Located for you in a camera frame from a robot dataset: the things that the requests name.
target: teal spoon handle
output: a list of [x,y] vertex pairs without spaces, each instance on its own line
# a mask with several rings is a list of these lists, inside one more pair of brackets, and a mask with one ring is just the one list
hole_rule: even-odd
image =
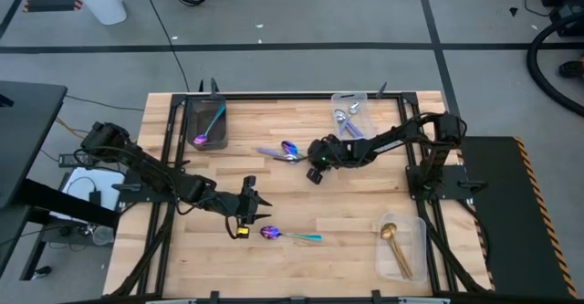
[[322,236],[319,236],[319,235],[282,234],[282,236],[290,236],[290,237],[314,241],[314,242],[321,242],[322,241]]
[[225,111],[225,105],[222,105],[219,107],[219,109],[217,109],[217,113],[215,113],[213,120],[209,124],[209,127],[207,127],[207,131],[204,133],[204,136],[207,136],[207,133],[211,130],[211,128],[213,127],[213,124],[219,119],[219,116],[221,116],[223,111]]

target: gray floor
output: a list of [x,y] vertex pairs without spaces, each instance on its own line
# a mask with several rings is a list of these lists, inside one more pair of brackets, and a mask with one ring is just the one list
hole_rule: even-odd
[[[208,0],[188,8],[176,0],[153,0],[177,45],[395,42],[430,43],[420,0]],[[0,0],[2,17],[13,0]],[[430,0],[443,43],[528,43],[549,24],[523,9],[522,0]],[[78,12],[23,13],[19,7],[0,47],[161,46],[166,38],[148,0],[124,0],[128,19],[101,26],[84,6]],[[538,0],[533,8],[545,11]],[[515,17],[508,9],[519,8]],[[566,41],[551,36],[547,42]],[[580,162],[584,120],[553,103],[530,79],[525,51],[446,51],[454,94],[470,135],[518,135],[529,151],[577,291],[584,291],[584,197]],[[578,81],[555,75],[558,63],[578,51],[546,51],[540,64],[565,93],[584,102]],[[191,88],[215,77],[221,90],[443,90],[431,50],[248,50],[179,52]],[[183,91],[172,53],[0,54],[0,79],[66,85],[69,94],[141,108],[148,92]],[[120,112],[67,99],[59,114],[74,128],[115,121],[139,131],[141,114]],[[79,140],[55,125],[44,144],[57,156],[77,149]],[[30,177],[57,186],[65,170],[44,155]],[[37,225],[29,225],[34,230]],[[55,303],[94,299],[102,289],[108,249],[73,253],[49,249],[42,263],[47,278],[20,282],[33,236],[23,238],[0,278],[0,303]]]

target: purple spoon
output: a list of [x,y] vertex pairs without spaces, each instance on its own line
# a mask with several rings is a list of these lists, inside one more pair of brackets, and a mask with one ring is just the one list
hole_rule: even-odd
[[204,134],[199,134],[199,135],[197,135],[197,137],[194,138],[193,142],[195,144],[203,144],[203,143],[207,142],[207,140],[208,140],[207,134],[209,133],[209,131],[211,130],[211,128],[213,127],[215,122],[219,119],[219,116],[221,116],[221,114],[224,111],[225,111],[225,105],[222,104],[221,106],[219,106],[219,109],[217,109],[217,113],[215,113],[215,116],[213,117],[213,120],[209,124],[209,127],[207,127],[207,131],[205,131]]

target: metal spoon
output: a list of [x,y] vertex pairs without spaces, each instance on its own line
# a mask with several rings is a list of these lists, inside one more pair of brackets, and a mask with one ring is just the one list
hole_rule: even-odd
[[345,119],[345,121],[343,121],[342,125],[340,125],[341,134],[343,133],[343,131],[345,131],[345,128],[347,127],[347,123],[349,122],[350,117],[354,114],[357,114],[357,112],[359,112],[359,103],[355,102],[349,106],[349,116],[347,117],[347,119]]
[[[337,120],[340,126],[340,124],[343,121],[345,121],[345,119],[347,119],[347,114],[345,113],[345,111],[341,109],[336,109],[335,119]],[[347,123],[347,130],[349,130],[350,135],[354,138],[363,137],[363,133],[359,131],[359,129],[350,121]]]

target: wooden tabletop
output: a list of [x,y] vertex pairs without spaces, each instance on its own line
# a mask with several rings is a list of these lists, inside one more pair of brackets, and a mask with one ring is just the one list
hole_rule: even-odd
[[[444,112],[439,91],[417,94],[421,112]],[[162,154],[171,95],[150,94],[144,111],[138,144],[157,158]],[[395,100],[367,104],[378,132],[400,124]],[[255,175],[256,190],[273,205],[262,206],[259,212],[272,217],[251,225],[249,239],[232,240],[218,214],[195,210],[176,215],[165,298],[208,298],[212,290],[223,298],[368,297],[373,289],[382,296],[431,294],[429,281],[419,285],[391,281],[375,270],[380,218],[386,213],[417,216],[405,178],[405,148],[386,152],[363,168],[326,172],[322,184],[314,185],[306,178],[308,162],[274,161],[255,148],[279,150],[280,142],[289,140],[305,152],[314,139],[333,132],[329,100],[238,100],[228,101],[227,110],[229,145],[213,152],[186,145],[184,159],[191,161],[186,172],[212,178],[218,191],[235,194],[245,176]],[[426,132],[433,136],[432,128]],[[176,153],[178,136],[174,138],[170,157]],[[455,152],[447,163],[458,163]],[[451,249],[474,279],[490,288],[474,219],[456,202],[443,201],[442,207]],[[104,293],[119,286],[140,258],[150,212],[151,204],[137,204],[121,218]],[[264,225],[319,234],[323,241],[265,240],[258,234]],[[150,291],[158,260],[152,262]],[[446,289],[440,255],[437,266]]]

